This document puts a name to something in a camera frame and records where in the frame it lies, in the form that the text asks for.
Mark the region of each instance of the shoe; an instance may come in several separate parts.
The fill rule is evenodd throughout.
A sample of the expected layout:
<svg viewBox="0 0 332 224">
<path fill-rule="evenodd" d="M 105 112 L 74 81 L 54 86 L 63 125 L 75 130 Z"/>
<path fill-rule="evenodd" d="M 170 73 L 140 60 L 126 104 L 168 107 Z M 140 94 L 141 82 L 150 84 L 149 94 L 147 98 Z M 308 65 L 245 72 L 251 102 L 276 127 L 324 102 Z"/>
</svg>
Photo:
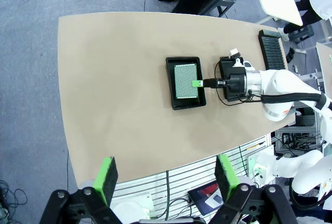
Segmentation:
<svg viewBox="0 0 332 224">
<path fill-rule="evenodd" d="M 284 32 L 284 28 L 278 28 L 278 32 L 280 33 L 281 38 L 282 38 L 284 41 L 289 41 L 288 34 L 286 34 L 286 33 Z"/>
</svg>

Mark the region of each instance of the stool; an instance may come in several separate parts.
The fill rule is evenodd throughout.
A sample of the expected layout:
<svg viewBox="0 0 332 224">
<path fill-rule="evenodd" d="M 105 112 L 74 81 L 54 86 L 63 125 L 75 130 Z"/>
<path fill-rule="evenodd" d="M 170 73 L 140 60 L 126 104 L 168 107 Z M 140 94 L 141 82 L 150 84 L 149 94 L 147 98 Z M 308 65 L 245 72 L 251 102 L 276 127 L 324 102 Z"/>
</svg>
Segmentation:
<svg viewBox="0 0 332 224">
<path fill-rule="evenodd" d="M 300 29 L 299 31 L 294 31 L 289 34 L 289 40 L 294 41 L 296 44 L 308 39 L 313 36 L 315 33 L 311 25 L 307 25 L 306 27 Z"/>
<path fill-rule="evenodd" d="M 218 8 L 219 18 L 225 14 L 229 8 L 235 3 L 236 0 L 210 0 L 207 5 L 198 13 L 198 15 L 206 15 L 214 8 Z"/>
</svg>

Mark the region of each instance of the bolt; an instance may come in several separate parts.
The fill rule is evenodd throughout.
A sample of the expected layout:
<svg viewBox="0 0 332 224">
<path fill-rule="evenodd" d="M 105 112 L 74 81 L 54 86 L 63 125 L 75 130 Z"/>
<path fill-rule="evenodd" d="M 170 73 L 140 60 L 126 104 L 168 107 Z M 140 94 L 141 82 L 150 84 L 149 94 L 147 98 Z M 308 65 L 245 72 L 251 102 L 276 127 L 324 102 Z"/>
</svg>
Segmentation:
<svg viewBox="0 0 332 224">
<path fill-rule="evenodd" d="M 241 186 L 241 190 L 242 190 L 242 191 L 248 191 L 249 188 L 248 188 L 247 185 L 242 185 L 242 186 Z"/>
<path fill-rule="evenodd" d="M 270 188 L 269 188 L 269 191 L 270 191 L 271 193 L 275 193 L 275 187 L 270 187 Z"/>
<path fill-rule="evenodd" d="M 91 189 L 85 189 L 84 194 L 86 195 L 91 195 Z"/>
<path fill-rule="evenodd" d="M 63 191 L 59 191 L 58 192 L 58 197 L 59 198 L 64 198 L 64 192 Z"/>
</svg>

